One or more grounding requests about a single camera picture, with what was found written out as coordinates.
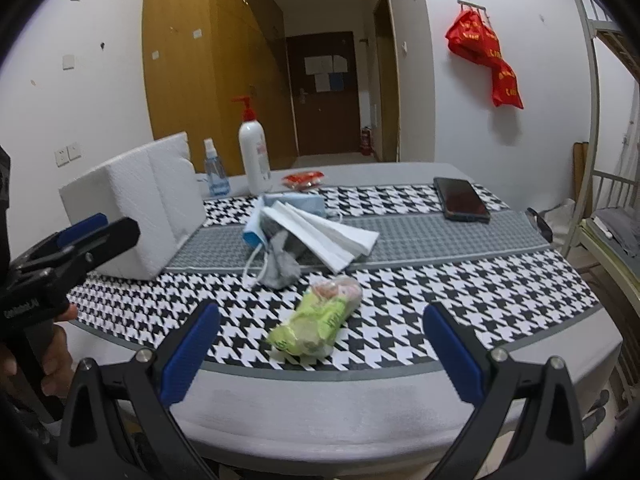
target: gray table mat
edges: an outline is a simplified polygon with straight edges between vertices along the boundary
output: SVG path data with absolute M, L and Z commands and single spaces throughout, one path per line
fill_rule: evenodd
M 441 214 L 407 214 L 345 218 L 349 226 L 380 233 L 372 253 L 350 269 L 435 264 L 464 258 L 473 260 L 549 245 L 524 213 L 512 210 L 492 213 L 489 224 L 451 222 Z M 167 272 L 240 272 L 252 250 L 242 240 L 238 224 L 202 227 L 167 265 Z M 310 251 L 301 258 L 306 270 L 322 268 Z M 260 267 L 261 258 L 253 268 Z

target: white lotion bottle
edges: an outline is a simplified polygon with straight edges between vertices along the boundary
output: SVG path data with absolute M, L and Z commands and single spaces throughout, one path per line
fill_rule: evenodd
M 254 196 L 260 196 L 271 189 L 271 168 L 269 167 L 267 143 L 264 140 L 264 129 L 256 120 L 249 97 L 236 97 L 233 101 L 244 102 L 238 141 L 240 142 L 244 173 L 249 182 L 249 192 Z

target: fire extinguisher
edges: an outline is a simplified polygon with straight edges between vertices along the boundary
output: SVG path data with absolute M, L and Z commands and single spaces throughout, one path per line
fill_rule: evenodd
M 360 153 L 369 156 L 373 153 L 371 147 L 371 128 L 365 127 L 360 131 Z

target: face mask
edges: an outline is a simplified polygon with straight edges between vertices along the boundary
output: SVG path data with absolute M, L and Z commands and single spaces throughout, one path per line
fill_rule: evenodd
M 334 273 L 345 269 L 355 257 L 313 227 L 292 206 L 287 207 L 281 202 L 276 202 L 273 207 L 263 208 L 262 214 L 298 238 Z
M 380 233 L 331 222 L 324 218 L 310 215 L 305 211 L 297 211 L 297 214 L 327 236 L 329 240 L 349 251 L 355 258 L 361 254 L 369 256 L 380 236 Z
M 324 197 L 322 195 L 307 193 L 273 193 L 262 195 L 256 201 L 254 212 L 251 214 L 242 232 L 242 238 L 249 247 L 255 249 L 261 244 L 267 244 L 267 236 L 260 227 L 260 212 L 263 207 L 272 206 L 276 202 L 291 204 L 293 207 L 311 213 L 312 215 L 323 218 L 326 216 Z

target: spray bottle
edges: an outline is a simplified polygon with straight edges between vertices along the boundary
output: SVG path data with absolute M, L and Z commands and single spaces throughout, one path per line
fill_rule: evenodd
M 244 172 L 249 182 L 249 192 L 254 196 L 259 196 L 271 189 L 271 169 L 267 143 L 264 140 L 264 129 L 256 120 L 255 112 L 251 108 L 250 97 L 236 97 L 232 101 L 244 102 L 238 140 Z
M 228 195 L 231 191 L 229 179 L 212 139 L 204 139 L 204 150 L 206 153 L 204 169 L 207 172 L 209 182 L 209 195 L 212 198 Z

